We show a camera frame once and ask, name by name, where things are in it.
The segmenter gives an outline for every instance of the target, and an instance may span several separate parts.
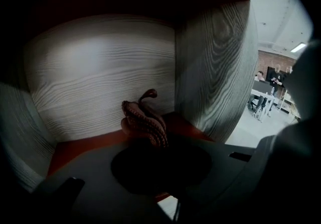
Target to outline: standing person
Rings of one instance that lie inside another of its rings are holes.
[[[255,81],[260,81],[260,80],[265,81],[265,79],[263,78],[263,71],[258,71],[257,74],[256,74],[256,76],[254,77],[254,80],[255,80]],[[251,104],[251,103],[253,102],[254,99],[259,99],[259,103],[257,104],[256,108],[253,109],[253,110],[256,110],[256,109],[262,104],[262,102],[263,102],[263,97],[262,97],[262,96],[257,96],[257,95],[251,94],[251,95],[250,95],[250,98],[249,98],[248,105],[247,105],[247,107],[248,107],[249,109],[251,109],[251,107],[252,107],[252,104]]]
[[[275,69],[271,71],[267,77],[267,81],[270,82],[270,85],[274,87],[274,92],[273,96],[276,97],[277,91],[279,86],[282,85],[283,82],[283,75],[280,73],[281,66],[279,64],[276,64]],[[262,106],[265,107],[266,104],[266,98],[264,98]],[[271,117],[271,110],[272,107],[270,108],[270,111],[267,113],[269,117]]]

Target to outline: white ceiling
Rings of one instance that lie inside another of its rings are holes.
[[[308,43],[313,23],[300,0],[251,0],[257,25],[259,50],[297,59],[305,48],[291,53],[299,43]]]

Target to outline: white table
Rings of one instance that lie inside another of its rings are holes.
[[[270,111],[270,109],[274,103],[275,97],[272,94],[262,93],[257,90],[254,90],[254,89],[251,90],[251,94],[257,95],[258,97],[262,96],[262,97],[266,98],[266,105],[265,105],[266,111],[264,112],[264,114],[261,115],[261,117],[259,119],[261,122],[263,122],[263,120],[266,118],[267,113]]]

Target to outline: fluorescent light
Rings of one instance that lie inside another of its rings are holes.
[[[294,47],[291,50],[291,53],[296,53],[298,50],[302,49],[303,47],[306,47],[305,43],[299,43],[296,47]]]

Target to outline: gray wooden side panel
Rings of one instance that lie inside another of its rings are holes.
[[[258,58],[250,1],[223,5],[176,30],[175,110],[214,141],[238,123]]]
[[[33,191],[47,176],[57,142],[32,101],[22,58],[17,58],[0,82],[0,137],[19,183]]]
[[[31,96],[58,142],[121,129],[121,102],[158,91],[154,108],[174,110],[175,32],[135,16],[94,16],[59,25],[25,47]]]

